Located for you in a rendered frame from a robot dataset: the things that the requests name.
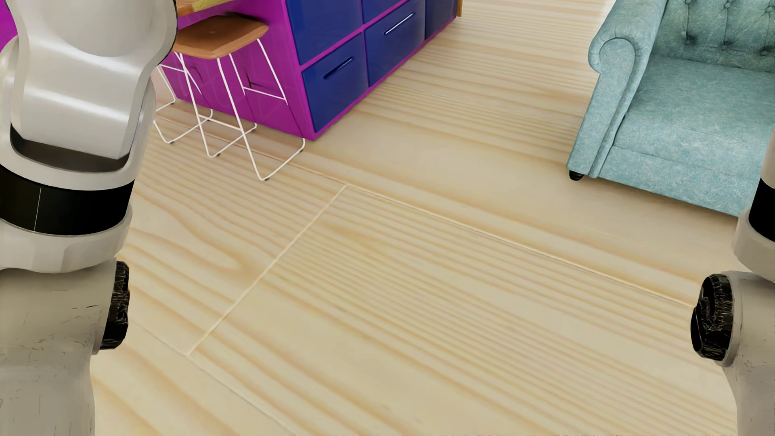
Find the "purple kitchen island blue drawers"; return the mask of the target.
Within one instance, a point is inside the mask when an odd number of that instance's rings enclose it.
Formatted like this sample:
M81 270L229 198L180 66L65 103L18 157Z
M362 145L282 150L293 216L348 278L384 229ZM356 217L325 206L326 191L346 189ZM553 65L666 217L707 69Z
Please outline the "purple kitchen island blue drawers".
M17 86L6 106L25 138L118 157L140 98L188 17L225 12L270 26L270 55L304 138L317 139L450 24L457 0L226 0L174 18L184 0L5 0L16 31Z

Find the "light blue fabric sofa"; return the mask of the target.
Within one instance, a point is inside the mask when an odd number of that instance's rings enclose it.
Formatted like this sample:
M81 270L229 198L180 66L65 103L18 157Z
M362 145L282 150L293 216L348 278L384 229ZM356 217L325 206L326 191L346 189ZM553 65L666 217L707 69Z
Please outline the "light blue fabric sofa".
M572 180L750 206L775 129L775 0L615 0L588 62Z

